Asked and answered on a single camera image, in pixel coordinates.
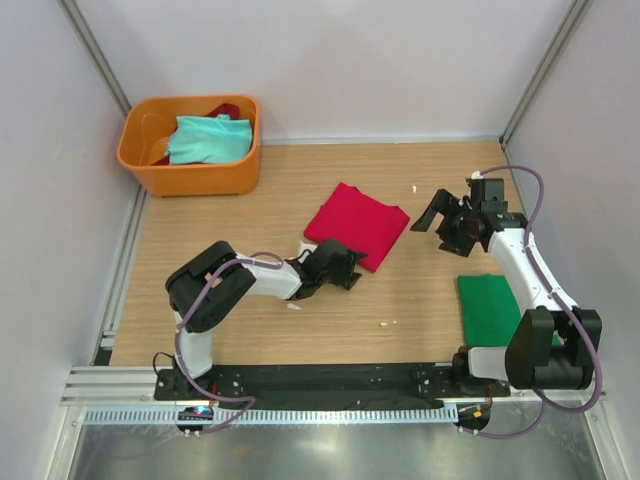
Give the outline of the red t-shirt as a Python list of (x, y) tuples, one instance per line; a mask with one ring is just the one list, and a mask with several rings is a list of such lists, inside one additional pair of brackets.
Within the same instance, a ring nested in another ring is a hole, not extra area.
[(317, 244), (341, 242), (365, 257), (359, 264), (375, 273), (409, 223), (399, 207), (386, 205), (354, 186), (340, 182), (303, 231)]

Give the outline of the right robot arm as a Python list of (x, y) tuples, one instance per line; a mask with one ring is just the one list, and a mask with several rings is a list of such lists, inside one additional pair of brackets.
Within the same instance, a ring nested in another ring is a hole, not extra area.
[(458, 198), (439, 189), (412, 230), (425, 232), (437, 215), (440, 248), (467, 257), (481, 245), (500, 266), (521, 313), (505, 347), (471, 346), (450, 372), (452, 387), (472, 396), (487, 379), (516, 389), (602, 391), (597, 348), (602, 320), (559, 286), (537, 249), (525, 215), (511, 212), (499, 180), (474, 180)]

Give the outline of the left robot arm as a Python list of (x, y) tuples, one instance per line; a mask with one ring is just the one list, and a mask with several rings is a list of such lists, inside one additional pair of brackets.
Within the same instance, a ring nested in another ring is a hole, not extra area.
[(356, 263), (367, 254), (325, 240), (292, 259), (269, 252), (246, 256), (218, 241), (172, 273), (165, 283), (176, 320), (178, 389), (189, 399), (212, 387), (213, 329), (246, 296), (298, 301), (325, 284), (350, 290), (361, 277)]

